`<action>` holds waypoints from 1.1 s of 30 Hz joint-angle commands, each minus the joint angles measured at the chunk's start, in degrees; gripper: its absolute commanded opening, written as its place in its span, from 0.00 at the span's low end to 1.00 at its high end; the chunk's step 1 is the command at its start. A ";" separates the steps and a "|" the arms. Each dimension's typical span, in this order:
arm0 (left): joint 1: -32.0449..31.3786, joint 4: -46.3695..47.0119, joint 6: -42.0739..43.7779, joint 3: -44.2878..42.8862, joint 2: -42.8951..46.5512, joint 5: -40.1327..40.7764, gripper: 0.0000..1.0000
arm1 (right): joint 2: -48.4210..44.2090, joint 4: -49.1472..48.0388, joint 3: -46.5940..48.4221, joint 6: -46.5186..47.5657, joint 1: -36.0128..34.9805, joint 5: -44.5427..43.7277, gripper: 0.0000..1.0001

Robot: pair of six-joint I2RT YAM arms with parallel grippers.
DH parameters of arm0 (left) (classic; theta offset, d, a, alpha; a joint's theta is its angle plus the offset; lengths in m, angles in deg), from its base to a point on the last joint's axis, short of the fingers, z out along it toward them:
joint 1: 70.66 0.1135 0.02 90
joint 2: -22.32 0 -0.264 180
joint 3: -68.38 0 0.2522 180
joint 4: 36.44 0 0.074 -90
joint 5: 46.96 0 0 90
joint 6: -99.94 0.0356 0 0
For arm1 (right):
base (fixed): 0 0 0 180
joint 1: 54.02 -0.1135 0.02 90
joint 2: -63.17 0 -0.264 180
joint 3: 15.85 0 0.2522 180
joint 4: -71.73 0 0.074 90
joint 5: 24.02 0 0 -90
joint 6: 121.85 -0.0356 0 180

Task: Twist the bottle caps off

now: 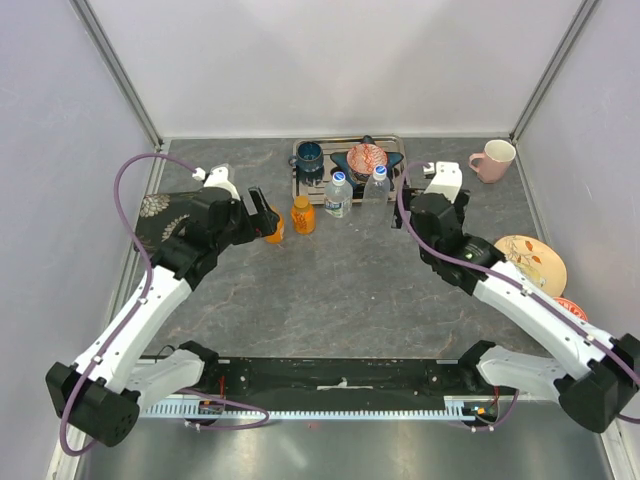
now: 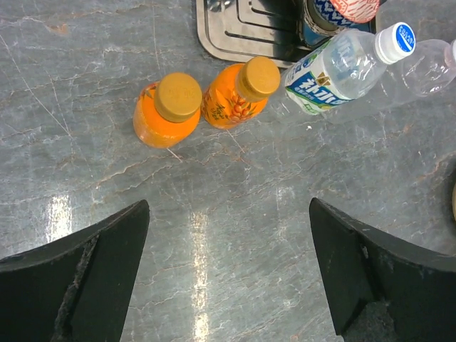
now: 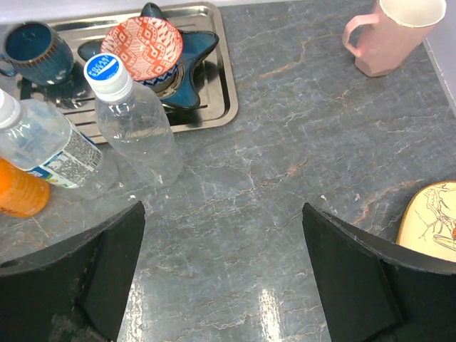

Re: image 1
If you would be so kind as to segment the clear unlabelled water bottle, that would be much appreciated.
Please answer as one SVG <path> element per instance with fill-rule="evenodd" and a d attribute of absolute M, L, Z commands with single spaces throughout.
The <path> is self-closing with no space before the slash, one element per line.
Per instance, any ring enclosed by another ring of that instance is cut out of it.
<path fill-rule="evenodd" d="M 375 181 L 372 174 L 369 176 L 362 199 L 363 219 L 367 226 L 373 227 L 383 220 L 390 189 L 388 171 L 384 181 Z"/>

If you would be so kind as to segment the labelled water bottle blue cap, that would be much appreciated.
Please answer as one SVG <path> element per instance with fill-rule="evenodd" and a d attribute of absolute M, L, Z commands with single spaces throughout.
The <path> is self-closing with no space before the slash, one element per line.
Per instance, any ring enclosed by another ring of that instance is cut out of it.
<path fill-rule="evenodd" d="M 344 218 L 350 212 L 352 200 L 353 187 L 346 174 L 341 171 L 334 173 L 324 189 L 325 211 L 335 218 Z"/>

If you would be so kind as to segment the white blue bottle cap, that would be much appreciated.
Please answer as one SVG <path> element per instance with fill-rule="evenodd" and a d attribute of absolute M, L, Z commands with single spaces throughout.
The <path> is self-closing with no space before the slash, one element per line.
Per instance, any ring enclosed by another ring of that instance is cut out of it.
<path fill-rule="evenodd" d="M 378 165 L 372 172 L 372 178 L 375 181 L 384 181 L 387 178 L 387 168 L 384 165 Z"/>

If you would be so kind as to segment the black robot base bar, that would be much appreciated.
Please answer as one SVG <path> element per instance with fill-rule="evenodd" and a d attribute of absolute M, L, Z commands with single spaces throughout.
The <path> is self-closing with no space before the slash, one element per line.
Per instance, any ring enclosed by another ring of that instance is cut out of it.
<path fill-rule="evenodd" d="M 221 359 L 204 391 L 271 411 L 400 411 L 444 407 L 446 396 L 493 389 L 455 361 L 432 359 Z"/>

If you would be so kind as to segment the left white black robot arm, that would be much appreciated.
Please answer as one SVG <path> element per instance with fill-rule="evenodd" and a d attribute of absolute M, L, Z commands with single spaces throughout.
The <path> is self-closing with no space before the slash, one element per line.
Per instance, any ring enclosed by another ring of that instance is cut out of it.
<path fill-rule="evenodd" d="M 169 315 L 185 301 L 232 245 L 250 243 L 277 230 L 279 217 L 258 187 L 256 208 L 224 187 L 204 187 L 190 211 L 147 261 L 141 285 L 102 335 L 70 365 L 55 363 L 45 382 L 61 418 L 61 436 L 73 426 L 94 442 L 113 447 L 148 407 L 183 389 L 208 393 L 219 382 L 219 356 L 195 341 L 143 370 L 135 368 Z"/>

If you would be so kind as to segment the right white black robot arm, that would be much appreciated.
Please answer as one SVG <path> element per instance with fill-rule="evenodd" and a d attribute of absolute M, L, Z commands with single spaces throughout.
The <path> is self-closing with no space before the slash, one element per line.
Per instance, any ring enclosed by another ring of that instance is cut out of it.
<path fill-rule="evenodd" d="M 477 394 L 490 385 L 557 403 L 578 425 L 603 433 L 639 392 L 639 340 L 612 334 L 578 318 L 529 281 L 490 242 L 462 230 L 466 191 L 404 187 L 394 212 L 419 245 L 421 260 L 446 283 L 505 315 L 549 353 L 516 354 L 490 341 L 467 351 L 458 381 Z"/>

